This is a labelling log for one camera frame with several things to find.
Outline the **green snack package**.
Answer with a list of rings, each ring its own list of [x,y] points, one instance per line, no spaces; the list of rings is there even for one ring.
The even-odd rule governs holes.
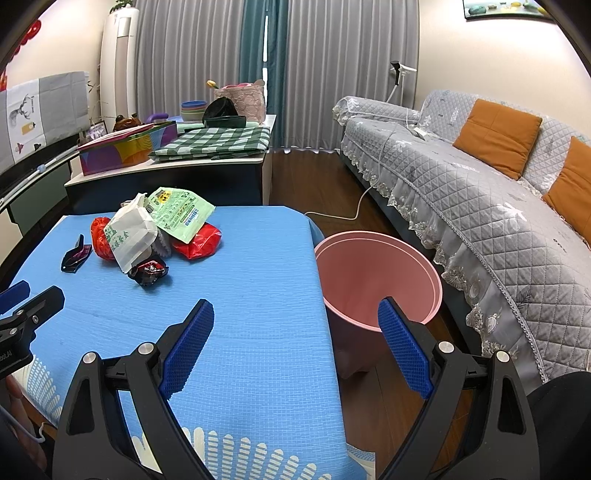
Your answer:
[[[156,226],[188,244],[215,210],[215,206],[192,191],[160,187],[144,201]]]

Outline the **small photo frame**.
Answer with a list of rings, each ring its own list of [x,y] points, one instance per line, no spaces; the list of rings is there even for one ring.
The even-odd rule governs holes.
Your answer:
[[[104,120],[92,124],[85,134],[88,141],[99,139],[108,134],[108,129]]]

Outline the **teal curtain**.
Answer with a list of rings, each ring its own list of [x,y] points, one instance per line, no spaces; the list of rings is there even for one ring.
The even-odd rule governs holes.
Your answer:
[[[240,82],[263,78],[266,69],[267,111],[276,115],[271,145],[276,150],[286,144],[287,37],[290,2],[246,0],[242,2],[240,33]]]

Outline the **orange cushion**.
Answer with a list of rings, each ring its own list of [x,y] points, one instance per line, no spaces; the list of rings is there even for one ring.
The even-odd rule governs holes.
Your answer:
[[[590,146],[572,137],[564,166],[543,200],[590,243]]]
[[[453,146],[519,180],[542,122],[539,116],[477,99]]]

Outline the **red plastic bag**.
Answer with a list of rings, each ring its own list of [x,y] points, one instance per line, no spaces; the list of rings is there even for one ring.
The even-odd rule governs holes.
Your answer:
[[[95,218],[91,223],[90,233],[96,255],[103,260],[114,261],[115,257],[104,233],[104,228],[109,222],[110,219],[107,217]],[[159,231],[156,241],[152,244],[151,253],[168,258],[176,251],[188,260],[195,260],[214,255],[220,241],[221,230],[205,223],[187,244]]]

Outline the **stacked coloured bowls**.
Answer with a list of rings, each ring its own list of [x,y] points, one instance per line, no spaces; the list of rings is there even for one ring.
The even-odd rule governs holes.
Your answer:
[[[207,106],[205,100],[184,101],[180,105],[180,116],[184,122],[200,122]]]

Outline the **black pink small wrapper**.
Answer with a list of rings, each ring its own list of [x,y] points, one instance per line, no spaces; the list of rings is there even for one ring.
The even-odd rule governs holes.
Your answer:
[[[74,247],[67,251],[61,261],[61,271],[65,273],[76,273],[85,263],[92,252],[92,245],[87,244],[84,235],[80,234]]]

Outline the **white paper bag green print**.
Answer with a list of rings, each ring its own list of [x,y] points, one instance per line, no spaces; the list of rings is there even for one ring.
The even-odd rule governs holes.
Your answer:
[[[124,274],[150,256],[157,233],[157,226],[145,208],[143,193],[121,207],[104,227],[107,243]]]

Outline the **framed wall picture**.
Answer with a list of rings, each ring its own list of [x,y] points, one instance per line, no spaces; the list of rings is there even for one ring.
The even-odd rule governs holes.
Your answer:
[[[529,0],[464,0],[463,7],[466,19],[495,15],[551,19],[548,12],[540,4]]]

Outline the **green checkered cloth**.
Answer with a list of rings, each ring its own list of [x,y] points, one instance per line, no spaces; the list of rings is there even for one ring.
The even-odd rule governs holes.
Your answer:
[[[270,145],[270,128],[200,128],[180,135],[155,149],[149,158],[156,162],[197,159],[231,159],[263,155]]]

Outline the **white air conditioner tower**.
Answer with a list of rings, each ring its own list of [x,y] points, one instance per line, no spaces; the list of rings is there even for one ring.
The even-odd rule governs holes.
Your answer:
[[[136,108],[136,47],[139,10],[125,6],[110,13],[102,35],[99,89],[102,120],[111,132],[116,117]]]

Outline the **white coffee table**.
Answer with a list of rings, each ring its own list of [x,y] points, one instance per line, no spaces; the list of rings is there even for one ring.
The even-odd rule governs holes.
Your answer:
[[[273,189],[273,157],[264,153],[231,159],[143,163],[90,175],[65,184],[68,214],[113,212],[138,193],[159,187],[190,190],[215,206],[263,206]]]

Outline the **grey quilted sofa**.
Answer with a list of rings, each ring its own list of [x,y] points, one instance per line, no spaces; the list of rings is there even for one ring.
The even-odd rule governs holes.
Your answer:
[[[418,110],[346,96],[342,155],[434,254],[461,337],[506,351],[527,391],[590,368],[590,245],[543,200],[575,130],[544,117],[519,179],[455,147],[476,96],[435,90]]]

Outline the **TV cabinet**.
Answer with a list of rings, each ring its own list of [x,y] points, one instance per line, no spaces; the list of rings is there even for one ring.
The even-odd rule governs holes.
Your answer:
[[[74,134],[41,147],[1,173],[1,261],[66,200],[79,140]]]

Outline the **black red crumpled wrapper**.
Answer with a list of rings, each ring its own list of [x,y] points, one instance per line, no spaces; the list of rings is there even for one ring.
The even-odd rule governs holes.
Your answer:
[[[168,274],[168,266],[157,255],[133,266],[127,273],[127,277],[135,281],[141,287],[154,285]]]

